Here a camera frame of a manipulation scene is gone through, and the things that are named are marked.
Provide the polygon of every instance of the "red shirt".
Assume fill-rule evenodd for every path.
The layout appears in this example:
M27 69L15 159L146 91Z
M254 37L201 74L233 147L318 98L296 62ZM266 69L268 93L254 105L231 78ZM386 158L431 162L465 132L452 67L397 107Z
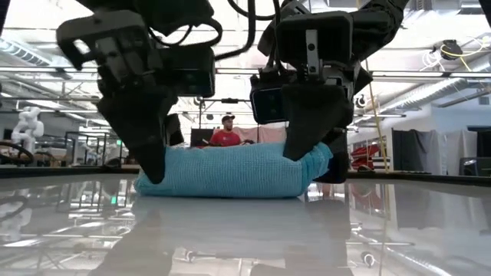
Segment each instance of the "red shirt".
M233 132L220 130L219 132L213 134L210 142L211 144L220 146L238 146L240 144L240 137Z

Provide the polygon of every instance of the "folded towel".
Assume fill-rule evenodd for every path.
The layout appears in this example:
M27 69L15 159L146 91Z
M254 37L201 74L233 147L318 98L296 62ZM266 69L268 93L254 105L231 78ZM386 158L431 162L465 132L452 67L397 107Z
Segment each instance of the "folded towel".
M168 148L163 181L144 173L134 183L145 196L274 199L301 195L328 171L330 149L319 143L299 161L283 157L284 143L205 149Z

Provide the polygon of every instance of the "cap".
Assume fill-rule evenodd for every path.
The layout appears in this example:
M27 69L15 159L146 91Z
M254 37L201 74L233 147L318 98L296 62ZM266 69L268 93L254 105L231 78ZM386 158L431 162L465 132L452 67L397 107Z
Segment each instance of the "cap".
M226 120L234 120L236 117L235 116L230 116L230 115L225 115L223 118L222 118L222 123L225 122Z

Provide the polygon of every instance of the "humanoid robot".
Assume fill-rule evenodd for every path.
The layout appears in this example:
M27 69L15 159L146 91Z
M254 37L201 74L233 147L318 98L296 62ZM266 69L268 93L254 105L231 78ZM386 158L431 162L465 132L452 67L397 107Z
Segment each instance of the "humanoid robot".
M24 107L18 115L18 123L12 131L12 142L22 146L30 153L34 153L36 138L44 134L44 124L38 120L41 110L38 107Z

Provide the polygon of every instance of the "person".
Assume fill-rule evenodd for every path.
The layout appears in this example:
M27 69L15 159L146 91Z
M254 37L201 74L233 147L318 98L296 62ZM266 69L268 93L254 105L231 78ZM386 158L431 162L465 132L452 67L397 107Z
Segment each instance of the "person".
M222 118L223 130L220 130L212 135L209 141L212 146L238 146L240 145L240 137L232 132L233 120L235 116L225 115Z

